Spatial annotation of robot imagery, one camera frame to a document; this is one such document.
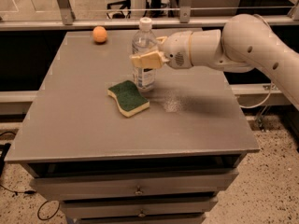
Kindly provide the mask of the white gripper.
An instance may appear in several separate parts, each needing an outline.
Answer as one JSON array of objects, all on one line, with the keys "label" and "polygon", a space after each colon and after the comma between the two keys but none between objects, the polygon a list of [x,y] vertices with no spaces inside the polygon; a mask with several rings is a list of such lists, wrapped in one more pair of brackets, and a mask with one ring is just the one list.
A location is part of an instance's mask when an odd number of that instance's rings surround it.
[{"label": "white gripper", "polygon": [[163,44],[163,52],[155,50],[145,54],[133,54],[130,56],[134,67],[144,69],[160,69],[168,64],[174,69],[192,68],[189,46],[192,32],[177,32],[169,37],[156,37],[158,44]]}]

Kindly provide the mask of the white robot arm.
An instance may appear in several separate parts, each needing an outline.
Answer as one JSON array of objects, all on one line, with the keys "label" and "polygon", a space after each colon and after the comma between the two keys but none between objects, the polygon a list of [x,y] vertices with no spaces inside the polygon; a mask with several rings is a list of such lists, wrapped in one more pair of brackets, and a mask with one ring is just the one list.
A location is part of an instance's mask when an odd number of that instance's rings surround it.
[{"label": "white robot arm", "polygon": [[258,15],[240,14],[221,30],[183,31],[158,39],[158,45],[130,57],[138,68],[206,66],[245,73],[256,68],[299,108],[299,53],[289,48]]}]

